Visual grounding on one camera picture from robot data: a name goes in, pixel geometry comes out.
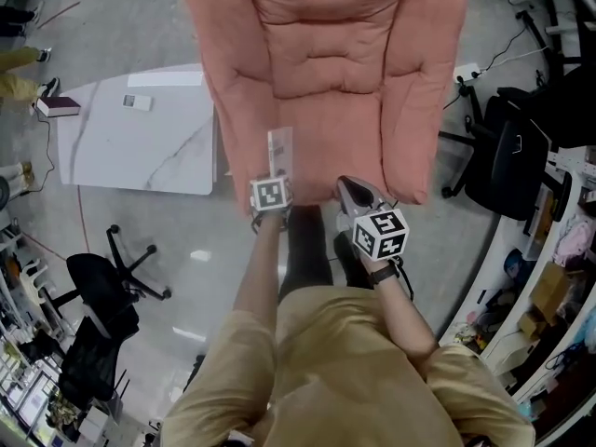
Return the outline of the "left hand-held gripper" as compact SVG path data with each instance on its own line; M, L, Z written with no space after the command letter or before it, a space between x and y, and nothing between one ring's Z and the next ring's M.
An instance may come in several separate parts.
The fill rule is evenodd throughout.
M250 181L250 203L254 211L286 210L292 202L291 179L287 174Z

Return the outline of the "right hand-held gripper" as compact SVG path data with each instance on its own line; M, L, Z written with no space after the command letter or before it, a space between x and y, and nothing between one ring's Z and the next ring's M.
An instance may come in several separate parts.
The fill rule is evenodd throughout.
M404 252L410 227L400 209L386 201L372 184L341 176L336 184L340 212L337 230L374 262L395 259Z

